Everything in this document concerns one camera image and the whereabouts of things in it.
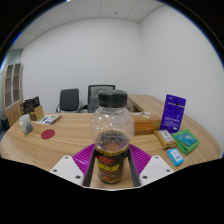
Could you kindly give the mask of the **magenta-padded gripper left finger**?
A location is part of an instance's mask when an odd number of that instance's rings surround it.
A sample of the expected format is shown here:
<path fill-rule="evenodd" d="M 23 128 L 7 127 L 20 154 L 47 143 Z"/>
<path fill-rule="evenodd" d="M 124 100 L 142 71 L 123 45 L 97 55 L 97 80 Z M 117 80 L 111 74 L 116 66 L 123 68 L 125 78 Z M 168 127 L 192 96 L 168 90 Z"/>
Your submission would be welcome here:
<path fill-rule="evenodd" d="M 50 173 L 79 186 L 89 186 L 95 163 L 94 145 L 89 145 L 73 156 L 63 156 Z"/>

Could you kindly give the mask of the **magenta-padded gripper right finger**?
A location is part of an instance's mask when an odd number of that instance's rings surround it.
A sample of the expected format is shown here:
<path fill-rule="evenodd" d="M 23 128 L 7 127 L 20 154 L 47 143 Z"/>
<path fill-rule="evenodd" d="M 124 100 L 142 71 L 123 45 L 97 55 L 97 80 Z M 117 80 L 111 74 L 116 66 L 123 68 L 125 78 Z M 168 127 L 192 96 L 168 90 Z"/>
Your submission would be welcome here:
<path fill-rule="evenodd" d="M 128 160 L 134 186 L 145 186 L 173 173 L 159 156 L 151 156 L 137 146 L 129 145 Z"/>

